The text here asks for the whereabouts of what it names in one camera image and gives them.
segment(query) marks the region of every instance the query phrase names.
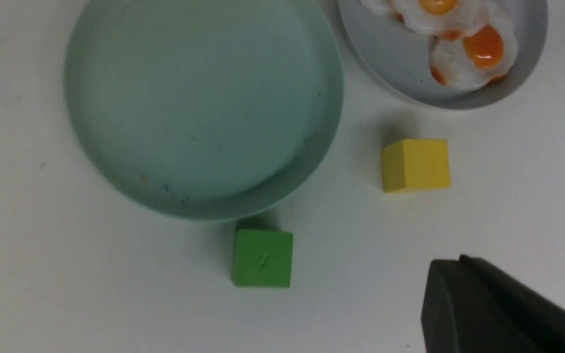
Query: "toy fried egg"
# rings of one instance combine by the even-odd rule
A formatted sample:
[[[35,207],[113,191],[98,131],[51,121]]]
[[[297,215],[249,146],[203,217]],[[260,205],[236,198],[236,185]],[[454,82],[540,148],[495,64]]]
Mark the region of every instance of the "toy fried egg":
[[[416,33],[457,40],[488,23],[484,0],[391,0],[406,27]]]
[[[489,24],[478,33],[453,42],[435,42],[431,73],[441,85],[476,90],[504,78],[514,66],[518,41],[511,16],[495,2],[487,0],[485,4]]]

